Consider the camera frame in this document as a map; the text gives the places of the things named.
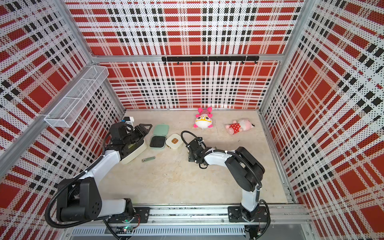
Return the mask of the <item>green nail kit case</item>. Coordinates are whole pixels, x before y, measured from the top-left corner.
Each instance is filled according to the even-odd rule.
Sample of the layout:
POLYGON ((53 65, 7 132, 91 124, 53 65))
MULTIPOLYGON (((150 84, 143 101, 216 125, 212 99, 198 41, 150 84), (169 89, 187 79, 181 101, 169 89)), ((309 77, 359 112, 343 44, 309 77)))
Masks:
POLYGON ((151 149, 162 150, 165 148, 169 125, 156 125, 154 134, 151 137, 149 147, 151 149))

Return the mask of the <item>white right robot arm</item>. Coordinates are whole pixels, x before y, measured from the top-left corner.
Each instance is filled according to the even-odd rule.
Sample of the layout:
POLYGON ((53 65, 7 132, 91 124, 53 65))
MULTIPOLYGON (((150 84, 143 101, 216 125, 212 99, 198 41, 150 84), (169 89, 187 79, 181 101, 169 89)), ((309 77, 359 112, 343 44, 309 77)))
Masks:
POLYGON ((202 138, 185 143, 189 161, 201 169, 215 165, 225 167, 242 189, 240 206, 234 209, 230 220, 234 222, 255 222, 260 214, 266 214, 266 207, 260 206, 260 195, 265 168, 244 147, 234 151, 217 150, 205 145, 202 138))

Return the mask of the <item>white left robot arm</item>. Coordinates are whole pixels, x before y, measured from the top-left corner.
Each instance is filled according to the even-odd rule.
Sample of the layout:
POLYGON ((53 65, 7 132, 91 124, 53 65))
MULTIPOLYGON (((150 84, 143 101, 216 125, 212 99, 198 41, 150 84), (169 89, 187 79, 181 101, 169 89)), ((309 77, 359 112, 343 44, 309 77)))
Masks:
POLYGON ((44 213, 46 223, 66 229, 112 216, 126 216, 129 220, 138 217, 130 199, 103 199, 99 184, 121 161, 136 158, 152 127, 151 124, 134 127, 126 121, 112 124, 98 159, 74 178, 58 184, 58 191, 44 213))

